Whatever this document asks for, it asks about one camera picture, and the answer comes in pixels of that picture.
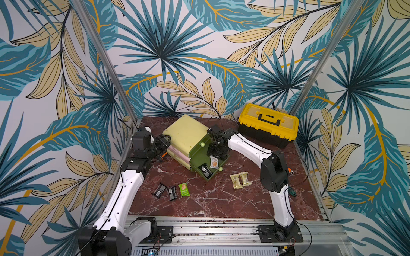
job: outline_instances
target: black cable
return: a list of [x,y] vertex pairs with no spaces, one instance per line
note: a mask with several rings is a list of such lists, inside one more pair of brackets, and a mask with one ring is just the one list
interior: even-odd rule
[[158,252],[159,252],[159,250],[161,249],[161,247],[162,247],[166,242],[168,242],[169,240],[171,240],[172,238],[176,238],[176,236],[171,236],[170,238],[168,238],[168,239],[157,249],[155,255],[158,255]]
[[208,122],[207,122],[206,126],[209,127],[209,120],[211,120],[211,118],[213,118],[213,117],[215,117],[216,119],[219,119],[219,122],[221,123],[221,126],[222,126],[222,131],[225,131],[225,129],[223,128],[223,124],[222,124],[221,118],[220,118],[220,117],[217,117],[217,116],[211,116],[210,118],[208,118]]
[[120,171],[120,176],[121,176],[121,181],[122,181],[123,185],[121,186],[121,190],[120,190],[120,192],[119,192],[119,194],[118,194],[118,196],[117,196],[117,199],[115,199],[114,205],[112,206],[111,211],[109,212],[107,219],[104,221],[104,223],[102,224],[102,226],[100,227],[100,229],[93,235],[93,237],[90,238],[90,240],[89,240],[89,241],[80,249],[80,251],[79,251],[77,254],[75,254],[74,256],[77,256],[78,254],[81,253],[81,251],[94,239],[94,237],[100,232],[100,230],[104,227],[104,225],[105,225],[105,224],[107,223],[107,221],[109,220],[109,217],[110,217],[112,211],[114,210],[114,207],[115,207],[115,205],[116,205],[116,203],[117,203],[117,201],[118,201],[118,198],[120,198],[121,192],[123,191],[124,178],[123,178],[123,174],[122,174],[121,171]]

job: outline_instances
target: red marble surface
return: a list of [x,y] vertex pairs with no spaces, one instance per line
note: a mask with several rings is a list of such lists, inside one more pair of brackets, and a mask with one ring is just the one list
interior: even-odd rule
[[[161,134],[177,118],[150,118],[142,119],[142,126],[149,126],[155,136]],[[207,125],[208,119],[198,119]],[[235,120],[221,120],[223,127],[237,130]],[[218,119],[211,119],[209,127],[218,124]],[[262,147],[273,151],[278,148],[256,141]],[[296,153],[295,146],[290,143],[283,151]],[[229,218],[273,218],[273,206],[268,191],[259,182],[260,168],[251,160],[240,153],[231,150],[231,157],[223,166],[223,171],[216,174],[210,181],[206,182],[196,172],[191,172],[171,157],[167,157],[163,163],[155,162],[148,175],[138,190],[132,203],[131,215],[151,216],[180,216],[180,217],[229,217]],[[295,174],[289,177],[289,183],[296,185],[306,177],[300,159],[292,154],[285,154],[288,167]],[[230,174],[248,172],[249,181],[252,185],[242,189],[234,189]],[[166,186],[174,186],[188,183],[190,197],[180,197],[179,187],[178,199],[169,202],[166,191],[161,198],[154,197],[151,193],[155,191],[159,182]],[[297,220],[322,220],[319,207],[313,195],[308,181],[294,188],[297,197],[290,197],[292,212]]]

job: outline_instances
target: wire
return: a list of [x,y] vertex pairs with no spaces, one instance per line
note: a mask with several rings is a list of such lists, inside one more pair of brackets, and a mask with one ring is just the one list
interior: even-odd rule
[[77,256],[78,254],[81,253],[81,251],[94,239],[95,236],[97,236],[97,234],[100,232],[100,230],[104,227],[104,225],[105,225],[105,224],[107,223],[107,221],[109,220],[109,217],[110,217],[112,211],[114,210],[114,207],[115,207],[115,205],[116,205],[116,203],[117,203],[117,201],[118,201],[118,198],[120,198],[121,192],[123,191],[123,187],[124,187],[124,178],[123,178],[122,172],[120,172],[120,175],[121,175],[121,180],[122,180],[123,185],[121,186],[121,190],[120,190],[120,192],[119,192],[119,194],[118,194],[118,196],[117,196],[117,199],[115,199],[114,205],[112,206],[111,211],[109,212],[107,219],[106,219],[106,220],[104,221],[104,223],[101,225],[100,229],[93,235],[93,237],[90,238],[90,240],[88,240],[88,242],[87,242],[87,243],[79,250],[79,252],[78,252],[76,255],[74,255],[74,256]]
[[220,122],[221,125],[222,125],[222,131],[225,131],[225,129],[224,129],[224,127],[223,127],[223,124],[222,124],[222,121],[221,121],[221,118],[220,118],[220,117],[217,117],[217,116],[211,116],[210,118],[208,118],[208,122],[207,122],[206,126],[209,127],[209,120],[211,120],[211,118],[213,118],[213,117],[215,117],[216,119],[219,119],[219,122]]

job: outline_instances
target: teal palm leaf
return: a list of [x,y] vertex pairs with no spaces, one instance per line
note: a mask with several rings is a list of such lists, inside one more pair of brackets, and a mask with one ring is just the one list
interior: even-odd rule
[[275,106],[285,107],[286,100],[289,95],[289,91],[295,94],[295,91],[302,89],[306,80],[309,77],[313,67],[310,63],[304,65],[304,59],[295,65],[294,56],[292,53],[292,59],[288,63],[286,57],[283,55],[283,68],[279,63],[279,59],[275,52],[273,53],[273,61],[268,58],[272,68],[267,68],[259,60],[256,61],[264,69],[265,72],[260,70],[254,70],[256,73],[255,85],[252,86],[251,92],[253,97],[257,97],[253,103],[259,103],[259,105],[275,103]]
[[[85,6],[94,21],[94,25],[106,50],[109,50],[117,40],[117,14],[111,0],[85,0]],[[95,67],[101,66],[101,60],[90,38],[87,38],[90,56]]]
[[[363,163],[349,176],[346,188],[329,195],[349,211],[371,218],[384,233],[367,224],[359,223],[359,226],[375,233],[402,255],[410,255],[409,186],[407,165],[396,138],[383,124],[375,122],[367,127],[364,136]],[[371,238],[362,241],[384,249]]]
[[206,71],[222,82],[223,96],[227,100],[225,113],[232,114],[245,104],[252,96],[251,87],[255,83],[253,69],[224,58],[207,58],[201,60]]
[[390,89],[410,88],[410,82],[406,81],[410,78],[410,75],[398,75],[396,73],[410,66],[410,63],[400,64],[402,60],[410,56],[409,20],[404,22],[398,29],[394,29],[394,24],[395,22],[390,25],[384,34],[381,34],[382,18],[372,40],[370,40],[372,35],[371,26],[369,26],[363,43],[359,43],[358,39],[355,38],[353,54],[348,48],[345,48],[346,60],[336,56],[342,71],[340,72],[332,66],[335,75],[328,74],[328,77],[345,88],[343,94],[330,108],[332,110],[336,106],[340,106],[333,121],[335,122],[342,114],[342,110],[345,109],[346,115],[343,116],[339,124],[341,125],[346,117],[349,117],[349,131],[353,119],[356,120],[360,131],[361,116],[363,116],[366,126],[370,126],[366,108],[375,115],[378,122],[383,122],[374,103],[390,108],[403,109],[382,99],[379,97],[380,95],[383,98],[410,99],[410,97],[403,94],[390,92]]
[[89,111],[92,111],[99,116],[100,122],[104,124],[104,127],[109,126],[111,135],[114,136],[114,130],[118,133],[118,118],[124,116],[124,112],[117,96],[117,91],[103,65],[98,68],[98,75],[93,70],[90,70],[90,72],[93,73],[94,76],[90,76],[89,74],[87,74],[87,76],[91,81],[94,81],[90,82],[80,77],[86,86],[79,86],[90,91],[94,95],[77,96],[91,100],[86,103],[82,109],[89,109]]
[[192,112],[183,112],[183,111],[178,111],[178,103],[180,101],[181,96],[179,96],[175,102],[172,102],[171,94],[168,91],[166,93],[166,101],[164,100],[164,92],[161,92],[159,95],[159,100],[155,97],[152,96],[150,93],[151,97],[154,99],[154,101],[151,101],[149,99],[146,99],[148,102],[146,105],[146,110],[147,112],[144,112],[146,116],[154,116],[154,117],[181,117],[185,114],[194,116]]
[[137,117],[143,117],[145,109],[145,93],[157,85],[157,77],[149,74],[136,74],[121,80],[125,94],[134,109]]
[[309,119],[307,115],[301,118],[301,121],[299,123],[298,135],[296,137],[296,143],[298,143],[299,149],[301,150],[301,153],[305,158],[306,163],[308,164],[308,169],[310,169],[310,166],[316,165],[314,161],[314,155],[312,152],[313,146],[310,145],[310,143],[323,136],[321,134],[315,135],[316,131],[320,128],[322,123],[319,122],[318,118],[312,120],[312,114],[313,112],[310,113]]
[[[315,42],[311,43],[305,48],[305,50],[302,53],[303,59],[318,60],[318,58],[322,55],[325,47],[327,46],[330,38],[332,37],[336,27],[340,24],[340,20],[346,13],[349,4],[353,1],[354,0],[342,0],[340,4],[340,9],[336,17],[332,21],[331,27],[323,36],[321,36]],[[353,42],[353,39],[357,38],[357,36],[360,35],[360,33],[362,33],[366,25],[370,22],[379,2],[380,0],[366,0],[363,3],[362,8],[356,14],[352,23],[348,27],[348,31],[342,37],[341,41],[334,50],[333,56],[343,52],[343,50]]]
[[[37,29],[34,27],[34,22],[29,20],[29,17],[27,17],[27,14],[30,13],[31,17],[36,19],[36,21],[47,31],[46,27],[44,26],[44,22],[37,16],[36,12],[38,12],[43,19],[45,19],[48,23],[51,24],[51,26],[57,31],[57,28],[54,26],[53,22],[50,20],[49,16],[53,16],[55,19],[55,15],[51,14],[51,11],[45,6],[44,2],[42,0],[9,0],[8,1],[10,5],[14,7],[14,9],[20,14],[20,16],[33,28],[34,31],[37,31]],[[52,1],[49,0],[49,2],[62,14],[63,11]],[[13,13],[14,10],[9,9],[8,5],[6,5],[5,0],[0,0],[0,11],[3,14],[4,20],[6,21],[6,25],[9,31],[9,40],[11,41],[14,36],[14,28],[13,28],[13,21],[10,16],[10,13]]]
[[[165,81],[167,74],[171,74],[176,84],[178,84],[176,72],[181,75],[183,81],[185,81],[184,73],[195,77],[188,68],[200,72],[200,70],[192,64],[201,65],[196,58],[206,58],[203,54],[192,52],[206,45],[194,45],[195,42],[208,35],[195,37],[206,25],[198,25],[199,21],[197,20],[185,30],[182,28],[191,15],[187,14],[180,18],[182,0],[177,2],[175,8],[173,1],[161,0],[160,11],[157,9],[156,1],[151,0],[152,16],[144,4],[144,1],[141,1],[142,10],[138,10],[129,0],[126,1],[137,16],[137,20],[119,8],[123,15],[132,23],[133,28],[118,22],[115,23],[119,28],[131,35],[131,37],[128,37],[123,34],[118,34],[118,38],[123,39],[131,45],[115,45],[115,47],[138,52],[137,54],[122,54],[121,56],[133,58],[126,63],[154,61],[154,65],[156,65],[157,62],[160,62],[163,80]],[[165,4],[167,2],[169,2],[169,9],[165,10]]]
[[184,0],[188,9],[201,23],[217,31],[246,31],[264,27],[276,17],[265,17],[260,11],[248,8],[244,0]]
[[89,150],[93,155],[102,155],[111,166],[111,144],[108,127],[100,116],[90,110],[82,109],[51,123],[45,134],[32,148],[44,146],[46,150],[58,151],[74,145]]
[[32,163],[35,158],[46,152],[45,150],[39,150],[22,161],[24,152],[27,151],[36,141],[38,141],[39,137],[35,137],[29,140],[15,153],[13,153],[17,138],[20,135],[23,117],[21,117],[20,123],[16,128],[14,134],[11,136],[10,140],[8,142],[3,142],[3,136],[6,130],[6,125],[9,119],[12,104],[13,102],[10,103],[6,115],[4,116],[2,125],[0,126],[0,144],[5,143],[3,152],[1,152],[0,154],[0,216],[31,225],[26,217],[24,217],[21,213],[17,212],[13,209],[13,207],[10,206],[40,205],[48,204],[48,202],[39,197],[10,198],[10,196],[13,196],[16,193],[25,190],[39,190],[50,192],[50,189],[47,186],[43,184],[32,183],[41,177],[57,171],[44,171],[40,174],[34,176],[32,175],[27,178],[27,176],[31,172],[40,168],[53,158],[42,160],[27,167],[27,165]]
[[50,43],[14,46],[0,39],[0,100],[14,99],[28,83],[37,80],[50,61],[50,53]]
[[[4,241],[4,238],[0,240],[0,245],[3,244],[3,241]],[[10,255],[14,254],[17,256],[24,256],[24,247],[25,247],[25,244],[24,244],[23,239],[13,234],[10,235],[9,242],[7,243],[7,246],[6,246],[6,250],[7,252],[10,253]]]
[[55,245],[48,252],[42,256],[55,255],[55,256],[72,256],[78,251],[78,235],[80,229],[86,227],[89,224],[93,224],[99,217],[102,204],[100,204],[101,197],[95,197],[88,207],[87,212],[82,220],[78,223],[71,215],[71,213],[64,207],[65,216],[68,220],[68,226],[64,226],[59,223],[48,222],[48,226],[51,230],[57,233],[66,233],[67,235],[62,238],[52,238],[50,236],[42,235],[44,242],[48,245]]

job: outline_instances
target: tropical leaf wallpaper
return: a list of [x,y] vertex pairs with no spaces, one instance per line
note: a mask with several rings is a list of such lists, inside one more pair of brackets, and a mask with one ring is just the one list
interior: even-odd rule
[[[0,8],[0,255],[74,255],[112,187],[131,118],[70,1]],[[113,3],[87,8],[109,49]]]
[[410,1],[374,4],[372,14],[359,11],[298,110],[297,143],[357,255],[406,256]]

